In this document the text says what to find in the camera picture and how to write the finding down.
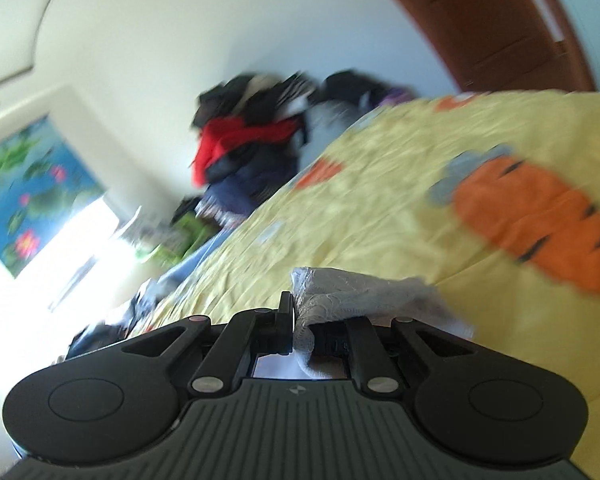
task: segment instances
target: wooden door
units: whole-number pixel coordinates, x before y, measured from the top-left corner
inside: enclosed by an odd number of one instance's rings
[[[583,89],[533,0],[400,1],[463,90]]]

